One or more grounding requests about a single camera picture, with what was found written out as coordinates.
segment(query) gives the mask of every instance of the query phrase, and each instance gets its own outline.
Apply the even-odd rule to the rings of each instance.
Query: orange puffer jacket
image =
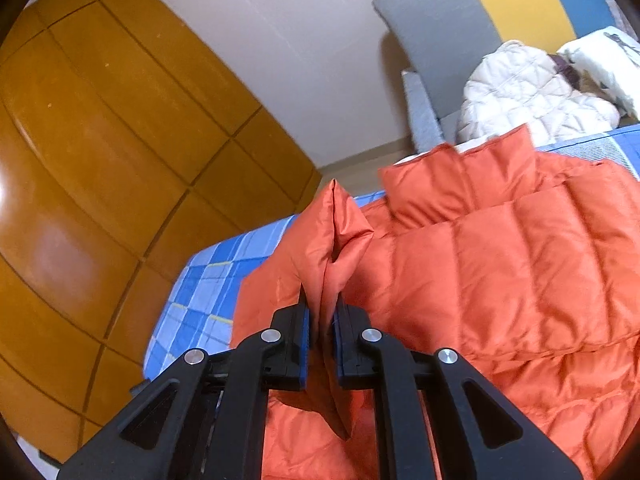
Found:
[[[362,209],[330,183],[242,284],[232,344],[301,282],[312,311],[308,388],[271,396],[263,478],[376,478],[371,395],[334,379],[339,291],[411,349],[457,349],[595,478],[640,418],[638,183],[536,152],[525,126],[381,177]]]

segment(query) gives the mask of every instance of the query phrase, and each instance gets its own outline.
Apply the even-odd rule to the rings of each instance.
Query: metal screw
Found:
[[[438,359],[447,365],[452,365],[458,360],[458,354],[451,348],[443,348],[438,352]]]
[[[364,341],[369,341],[370,343],[375,343],[376,341],[380,341],[382,339],[382,332],[380,330],[376,330],[375,328],[367,328],[362,331],[362,338]]]
[[[190,365],[201,363],[204,359],[204,352],[199,348],[193,348],[184,355],[184,360]]]
[[[275,343],[276,341],[280,340],[280,332],[278,332],[274,328],[268,328],[267,330],[262,332],[262,334],[260,334],[260,337],[267,343]]]

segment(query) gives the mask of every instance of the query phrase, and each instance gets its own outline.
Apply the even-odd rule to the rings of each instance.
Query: mattress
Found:
[[[538,149],[594,161],[608,158],[639,179],[640,125]],[[379,191],[356,197],[355,201],[362,207],[383,196]],[[149,341],[143,367],[146,378],[155,379],[189,348],[202,348],[209,354],[229,348],[242,279],[273,253],[295,219],[290,216],[224,240],[190,258]]]

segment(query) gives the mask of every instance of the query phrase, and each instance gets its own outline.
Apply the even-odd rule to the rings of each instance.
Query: gray headboard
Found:
[[[439,119],[462,106],[462,91],[482,57],[501,44],[479,0],[374,0],[418,71]]]

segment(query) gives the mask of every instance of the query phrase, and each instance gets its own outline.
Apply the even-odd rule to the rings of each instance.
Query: quilted fabric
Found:
[[[534,146],[613,130],[616,107],[572,88],[538,48],[507,41],[486,56],[465,86],[458,141],[502,135],[527,124]]]
[[[455,148],[460,152],[461,147],[468,144],[459,144]],[[538,149],[593,162],[608,158],[626,168],[636,180],[640,178],[636,170],[640,169],[640,126],[637,125],[606,134],[564,140]],[[417,157],[412,155],[408,160]],[[354,197],[354,200],[358,207],[362,207],[384,195],[384,191],[379,191]],[[189,348],[197,346],[208,353],[228,350],[240,283],[273,253],[294,218],[278,220],[230,238],[190,258],[175,282],[149,341],[143,366],[146,378],[155,379],[174,362],[176,356]]]
[[[372,398],[334,380],[340,290],[409,348],[458,349],[596,478],[640,418],[638,183],[535,152],[525,126],[381,174],[362,209],[329,184],[241,285],[232,344],[301,282],[312,311],[308,387],[270,399],[263,478],[377,475]]]

